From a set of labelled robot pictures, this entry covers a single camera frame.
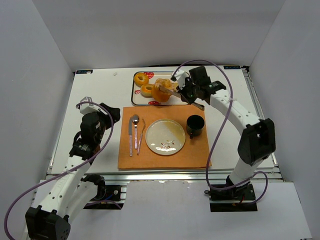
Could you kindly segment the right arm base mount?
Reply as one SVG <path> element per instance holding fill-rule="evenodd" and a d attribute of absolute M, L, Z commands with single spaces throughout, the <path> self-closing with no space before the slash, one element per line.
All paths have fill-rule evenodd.
<path fill-rule="evenodd" d="M 209 197 L 210 211 L 213 213 L 257 212 L 256 195 L 253 185 L 245 183 L 228 190 L 204 191 Z"/>

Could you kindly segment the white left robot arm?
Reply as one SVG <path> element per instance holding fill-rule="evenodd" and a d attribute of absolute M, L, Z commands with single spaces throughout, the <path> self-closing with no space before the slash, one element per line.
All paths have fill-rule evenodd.
<path fill-rule="evenodd" d="M 105 131 L 112 130 L 121 119 L 121 110 L 89 101 L 76 107 L 83 116 L 63 172 L 51 178 L 54 185 L 46 197 L 25 214 L 32 240 L 66 240 L 76 215 L 106 189 L 102 176 L 86 173 L 104 148 L 101 142 Z"/>

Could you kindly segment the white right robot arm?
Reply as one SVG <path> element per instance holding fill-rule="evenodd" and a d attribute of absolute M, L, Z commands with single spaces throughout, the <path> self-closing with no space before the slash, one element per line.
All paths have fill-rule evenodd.
<path fill-rule="evenodd" d="M 233 97 L 232 87 L 211 81 L 204 66 L 189 72 L 178 68 L 171 75 L 171 80 L 177 82 L 177 93 L 183 102 L 205 101 L 224 115 L 224 124 L 230 122 L 237 129 L 240 134 L 239 159 L 226 179 L 226 186 L 245 185 L 260 164 L 276 150 L 274 122 L 269 118 L 262 119 L 242 106 Z"/>

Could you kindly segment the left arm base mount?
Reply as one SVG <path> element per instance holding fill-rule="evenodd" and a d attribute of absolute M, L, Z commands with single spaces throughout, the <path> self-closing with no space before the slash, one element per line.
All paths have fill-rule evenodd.
<path fill-rule="evenodd" d="M 106 184 L 105 178 L 98 174 L 87 175 L 80 180 L 81 183 L 92 183 L 95 186 L 96 195 L 89 203 L 87 203 L 84 209 L 95 210 L 119 210 L 123 203 L 119 203 L 121 200 L 121 185 Z"/>

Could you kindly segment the large orange swirl bread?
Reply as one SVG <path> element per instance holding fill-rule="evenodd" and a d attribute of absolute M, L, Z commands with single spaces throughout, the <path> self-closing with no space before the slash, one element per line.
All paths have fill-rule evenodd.
<path fill-rule="evenodd" d="M 170 90 L 172 92 L 177 91 L 178 84 L 176 82 L 171 82 L 170 79 L 167 78 L 158 78 L 153 87 L 151 88 L 151 95 L 154 98 L 155 101 L 159 103 L 165 103 L 167 102 L 171 94 L 161 91 L 160 87 L 164 87 L 167 90 Z"/>

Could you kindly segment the metal serving tongs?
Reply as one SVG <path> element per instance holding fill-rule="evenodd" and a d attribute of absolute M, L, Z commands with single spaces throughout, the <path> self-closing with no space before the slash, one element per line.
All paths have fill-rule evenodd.
<path fill-rule="evenodd" d="M 162 85 L 160 85 L 160 86 L 158 87 L 158 89 L 159 89 L 161 92 L 163 92 L 163 93 L 170 94 L 170 95 L 172 95 L 172 96 L 175 96 L 175 97 L 183 100 L 181 94 L 178 93 L 178 92 L 174 92 L 174 91 L 172 91 L 172 90 L 169 90 L 169 89 L 165 88 L 165 87 L 162 86 Z M 193 102 L 193 103 L 191 103 L 191 104 L 189 104 L 189 105 L 193 105 L 193 106 L 197 107 L 198 109 L 200 109 L 201 111 L 204 111 L 204 110 L 205 110 L 205 106 L 204 106 L 204 105 L 199 104 L 199 103 L 196 103 L 196 102 Z"/>

